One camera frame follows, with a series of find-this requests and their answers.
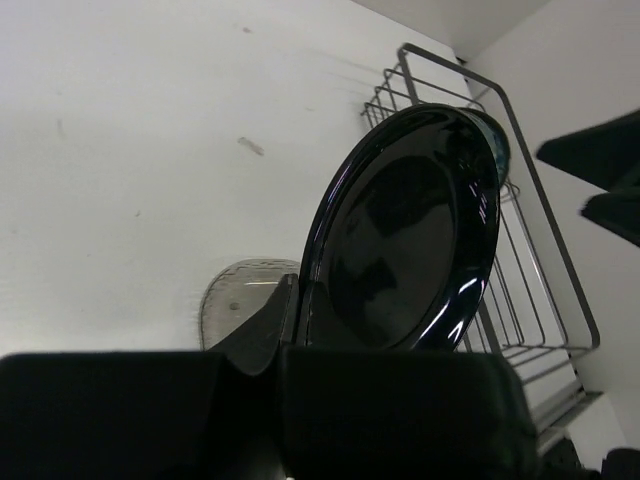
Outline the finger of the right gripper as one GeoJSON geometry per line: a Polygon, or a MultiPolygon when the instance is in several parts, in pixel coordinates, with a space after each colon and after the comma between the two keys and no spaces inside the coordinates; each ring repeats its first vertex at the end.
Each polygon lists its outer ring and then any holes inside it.
{"type": "Polygon", "coordinates": [[[543,143],[536,158],[606,191],[639,186],[639,111],[543,143]]]}
{"type": "Polygon", "coordinates": [[[583,206],[581,215],[636,247],[640,246],[638,187],[593,196],[583,206]]]}

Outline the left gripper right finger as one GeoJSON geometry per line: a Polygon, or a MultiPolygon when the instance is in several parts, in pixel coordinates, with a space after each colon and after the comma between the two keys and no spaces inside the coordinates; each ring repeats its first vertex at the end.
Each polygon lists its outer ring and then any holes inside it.
{"type": "Polygon", "coordinates": [[[296,479],[533,479],[536,429],[514,369],[448,340],[435,282],[287,284],[282,457],[296,479]]]}

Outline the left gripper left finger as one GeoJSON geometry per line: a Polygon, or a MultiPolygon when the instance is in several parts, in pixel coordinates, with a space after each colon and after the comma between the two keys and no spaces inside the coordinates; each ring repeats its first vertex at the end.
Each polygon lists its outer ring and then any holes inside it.
{"type": "Polygon", "coordinates": [[[207,351],[1,361],[5,479],[282,479],[272,369],[298,281],[207,351]]]}

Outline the blue patterned ceramic plate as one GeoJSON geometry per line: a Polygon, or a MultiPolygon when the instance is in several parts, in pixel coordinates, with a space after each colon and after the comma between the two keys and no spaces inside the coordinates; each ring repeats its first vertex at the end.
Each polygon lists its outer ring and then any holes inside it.
{"type": "Polygon", "coordinates": [[[481,110],[462,108],[462,111],[482,131],[491,148],[501,187],[506,183],[510,170],[511,148],[503,127],[489,114],[481,110]]]}

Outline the black round plate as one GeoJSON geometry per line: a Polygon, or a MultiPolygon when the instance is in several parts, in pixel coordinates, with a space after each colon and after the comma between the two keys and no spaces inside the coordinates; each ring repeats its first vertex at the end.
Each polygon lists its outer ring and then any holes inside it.
{"type": "Polygon", "coordinates": [[[460,344],[493,268],[501,190],[489,143],[462,108],[399,111],[340,165],[304,248],[301,344],[460,344]]]}

